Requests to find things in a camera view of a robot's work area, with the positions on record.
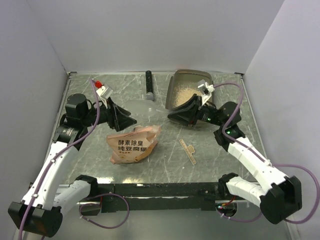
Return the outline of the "orange cat litter bag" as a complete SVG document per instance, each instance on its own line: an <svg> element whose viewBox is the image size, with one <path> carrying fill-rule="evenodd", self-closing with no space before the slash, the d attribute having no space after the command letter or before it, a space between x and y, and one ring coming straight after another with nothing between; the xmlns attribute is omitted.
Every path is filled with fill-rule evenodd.
<svg viewBox="0 0 320 240"><path fill-rule="evenodd" d="M148 157L158 144L160 133L159 125L138 125L131 132L107 136L106 142L112 148L110 162L132 164Z"/></svg>

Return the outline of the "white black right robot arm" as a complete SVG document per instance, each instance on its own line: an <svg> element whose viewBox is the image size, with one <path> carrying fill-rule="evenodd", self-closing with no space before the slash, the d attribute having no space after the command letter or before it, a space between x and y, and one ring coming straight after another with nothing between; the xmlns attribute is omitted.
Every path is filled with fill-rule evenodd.
<svg viewBox="0 0 320 240"><path fill-rule="evenodd" d="M302 208L300 180L295 176L288 177L257 152L237 125L242 118L235 102L228 101L216 108L212 103L202 103L202 98L195 94L167 117L186 127L194 126L197 121L218 126L214 132L218 145L235 157L256 180L253 183L236 173L228 173L219 179L220 197L236 196L247 200L258 206L272 224L278 224Z"/></svg>

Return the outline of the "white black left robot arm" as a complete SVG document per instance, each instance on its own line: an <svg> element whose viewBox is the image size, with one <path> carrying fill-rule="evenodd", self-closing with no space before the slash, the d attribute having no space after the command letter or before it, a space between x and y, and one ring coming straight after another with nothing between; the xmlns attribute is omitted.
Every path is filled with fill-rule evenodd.
<svg viewBox="0 0 320 240"><path fill-rule="evenodd" d="M29 232L51 238L73 206L83 199L93 201L98 197L98 180L88 175L78 176L60 194L57 190L69 164L95 127L106 123L120 132L137 123L130 115L111 98L91 102L82 93L67 98L65 114L60 119L39 175L22 200L13 201L8 208L8 214L20 234Z"/></svg>

